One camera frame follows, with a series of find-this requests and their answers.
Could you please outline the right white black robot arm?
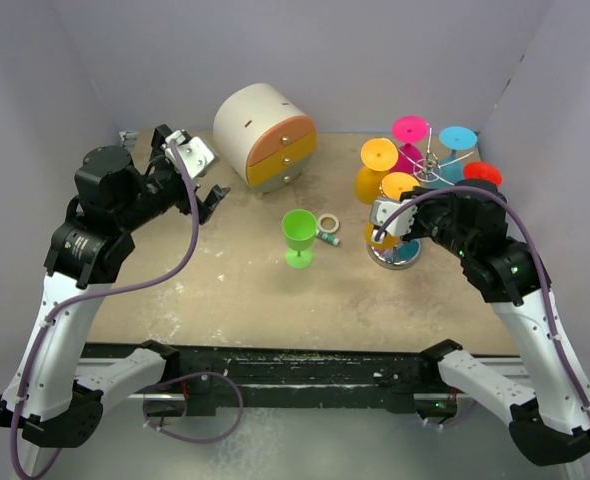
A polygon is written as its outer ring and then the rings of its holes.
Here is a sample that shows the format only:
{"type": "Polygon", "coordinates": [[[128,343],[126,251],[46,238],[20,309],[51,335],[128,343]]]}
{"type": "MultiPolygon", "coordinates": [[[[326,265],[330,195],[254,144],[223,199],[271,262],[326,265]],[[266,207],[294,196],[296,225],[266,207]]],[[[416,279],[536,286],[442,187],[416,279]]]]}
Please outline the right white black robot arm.
{"type": "Polygon", "coordinates": [[[458,258],[466,280],[515,341],[531,384],[479,364],[460,346],[420,366],[431,391],[463,390],[508,427],[533,464],[574,462],[590,453],[590,380],[562,325],[534,241],[496,185],[463,180],[399,195],[402,238],[429,238],[458,258]]]}

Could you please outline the blue plastic wine glass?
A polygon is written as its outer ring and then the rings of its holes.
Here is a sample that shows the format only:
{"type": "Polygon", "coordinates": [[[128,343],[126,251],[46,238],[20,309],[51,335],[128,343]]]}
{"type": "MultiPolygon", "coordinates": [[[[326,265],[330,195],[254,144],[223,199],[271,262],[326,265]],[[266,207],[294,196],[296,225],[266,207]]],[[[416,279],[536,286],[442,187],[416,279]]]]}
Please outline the blue plastic wine glass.
{"type": "Polygon", "coordinates": [[[440,132],[439,141],[450,153],[437,161],[437,166],[428,176],[427,185],[433,189],[453,186],[464,178],[464,160],[473,154],[477,135],[469,128],[450,126],[440,132]]]}

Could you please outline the green plastic wine glass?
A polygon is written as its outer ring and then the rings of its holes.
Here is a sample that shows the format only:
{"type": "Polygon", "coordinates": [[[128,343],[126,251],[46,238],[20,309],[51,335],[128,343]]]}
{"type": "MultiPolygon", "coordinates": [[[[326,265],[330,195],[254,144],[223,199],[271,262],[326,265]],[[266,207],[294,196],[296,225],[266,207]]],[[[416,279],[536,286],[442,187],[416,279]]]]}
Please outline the green plastic wine glass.
{"type": "Polygon", "coordinates": [[[312,245],[316,239],[317,219],[304,209],[294,209],[282,219],[282,232],[287,250],[286,263],[294,269],[304,269],[313,260],[312,245]]]}

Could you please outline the orange wine glass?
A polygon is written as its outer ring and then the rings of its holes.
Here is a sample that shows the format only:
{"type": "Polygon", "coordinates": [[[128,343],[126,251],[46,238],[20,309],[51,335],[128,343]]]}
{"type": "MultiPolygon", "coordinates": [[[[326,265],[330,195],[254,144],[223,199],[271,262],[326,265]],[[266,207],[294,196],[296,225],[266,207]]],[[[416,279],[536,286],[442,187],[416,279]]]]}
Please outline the orange wine glass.
{"type": "Polygon", "coordinates": [[[372,204],[379,195],[381,180],[390,172],[398,161],[395,144],[383,137],[366,141],[360,150],[363,166],[354,182],[354,194],[363,204],[372,204]]]}
{"type": "Polygon", "coordinates": [[[396,172],[386,175],[380,184],[380,195],[378,197],[385,197],[392,200],[403,201],[400,199],[403,193],[410,193],[415,187],[419,187],[420,183],[418,180],[406,173],[396,172]]]}

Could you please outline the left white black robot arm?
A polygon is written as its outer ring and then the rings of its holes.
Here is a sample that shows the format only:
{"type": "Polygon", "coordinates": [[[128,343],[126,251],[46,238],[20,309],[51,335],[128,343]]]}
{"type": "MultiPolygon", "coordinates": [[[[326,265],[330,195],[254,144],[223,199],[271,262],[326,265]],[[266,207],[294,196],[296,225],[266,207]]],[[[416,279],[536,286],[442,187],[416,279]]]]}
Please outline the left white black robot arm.
{"type": "Polygon", "coordinates": [[[132,234],[171,208],[206,223],[228,193],[214,186],[205,199],[199,184],[217,162],[215,150],[183,130],[157,127],[145,172],[122,146],[88,152],[75,172],[77,194],[53,233],[36,322],[15,376],[0,394],[0,427],[12,439],[41,448],[76,448],[94,433],[104,413],[153,386],[177,387],[180,354],[154,340],[93,373],[78,375],[78,361],[104,296],[134,251],[132,234]]]}

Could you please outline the pink plastic wine glass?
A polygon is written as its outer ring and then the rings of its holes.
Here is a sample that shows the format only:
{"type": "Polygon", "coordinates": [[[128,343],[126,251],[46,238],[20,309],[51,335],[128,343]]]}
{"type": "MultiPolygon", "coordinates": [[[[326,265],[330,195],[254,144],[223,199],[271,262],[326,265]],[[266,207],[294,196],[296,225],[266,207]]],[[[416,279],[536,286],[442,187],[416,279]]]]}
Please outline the pink plastic wine glass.
{"type": "Polygon", "coordinates": [[[403,116],[391,127],[393,137],[400,143],[398,160],[391,172],[412,174],[414,167],[424,158],[417,144],[429,133],[429,124],[421,116],[403,116]]]}

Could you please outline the red plastic wine glass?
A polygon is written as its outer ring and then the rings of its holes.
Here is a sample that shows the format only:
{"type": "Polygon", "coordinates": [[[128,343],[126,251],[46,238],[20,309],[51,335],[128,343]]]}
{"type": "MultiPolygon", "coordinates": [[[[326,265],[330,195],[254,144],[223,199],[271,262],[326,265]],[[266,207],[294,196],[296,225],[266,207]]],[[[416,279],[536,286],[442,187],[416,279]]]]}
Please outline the red plastic wine glass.
{"type": "Polygon", "coordinates": [[[465,179],[485,180],[497,187],[503,181],[501,172],[495,166],[483,161],[467,163],[463,167],[463,176],[465,179]]]}

